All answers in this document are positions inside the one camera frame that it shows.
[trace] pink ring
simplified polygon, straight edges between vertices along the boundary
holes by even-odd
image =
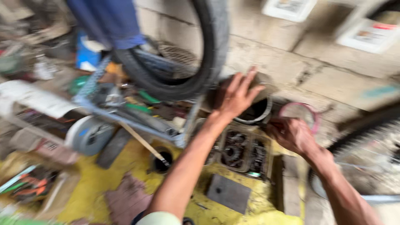
[[[312,113],[312,117],[313,117],[313,119],[314,119],[314,124],[313,124],[313,126],[312,126],[312,128],[311,128],[311,132],[312,132],[313,134],[316,134],[317,131],[318,131],[319,128],[320,128],[320,115],[319,115],[319,113],[316,112],[316,111],[314,110],[314,108],[313,108],[312,106],[310,106],[309,104],[301,103],[301,102],[290,102],[290,103],[284,105],[284,106],[279,110],[278,116],[279,116],[279,117],[282,117],[282,114],[283,114],[284,110],[285,110],[288,106],[291,106],[291,105],[302,105],[302,106],[306,107],[306,108]]]

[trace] human hand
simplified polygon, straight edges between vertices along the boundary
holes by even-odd
[[[287,117],[271,119],[266,133],[282,147],[301,156],[308,155],[320,148],[307,123],[301,119]]]
[[[257,68],[252,66],[245,77],[238,72],[227,79],[221,85],[215,111],[230,121],[250,107],[254,98],[265,88],[258,85],[249,90],[250,83],[256,74]]]

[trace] wooden stick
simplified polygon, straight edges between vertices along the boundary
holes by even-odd
[[[164,157],[158,153],[146,140],[144,140],[138,133],[136,133],[132,127],[130,127],[128,124],[119,121],[119,124],[125,128],[136,140],[138,140],[145,148],[147,148],[155,157],[157,157],[159,160],[161,160],[164,164],[167,162]]]

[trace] white sleeve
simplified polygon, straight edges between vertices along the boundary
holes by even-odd
[[[154,212],[143,217],[136,225],[182,225],[182,221],[168,212]]]

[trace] green tool handle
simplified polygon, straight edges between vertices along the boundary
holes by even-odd
[[[136,104],[132,104],[132,103],[126,103],[125,106],[127,108],[132,108],[132,109],[136,109],[136,110],[142,111],[147,114],[151,114],[151,110],[148,109],[146,106],[136,105]]]
[[[156,99],[156,98],[154,98],[154,97],[151,97],[149,94],[147,94],[147,92],[146,91],[144,91],[144,90],[140,90],[139,91],[139,95],[142,97],[142,98],[144,98],[144,99],[146,99],[147,101],[149,101],[150,103],[152,103],[152,104],[156,104],[156,103],[160,103],[161,101],[160,100],[158,100],[158,99]]]
[[[2,191],[0,194],[4,194],[4,193],[7,193],[9,191],[13,191],[13,190],[19,188],[20,186],[22,186],[24,184],[26,184],[26,182],[22,182],[22,183],[14,185],[14,186],[11,186],[11,187],[7,188],[6,190]]]

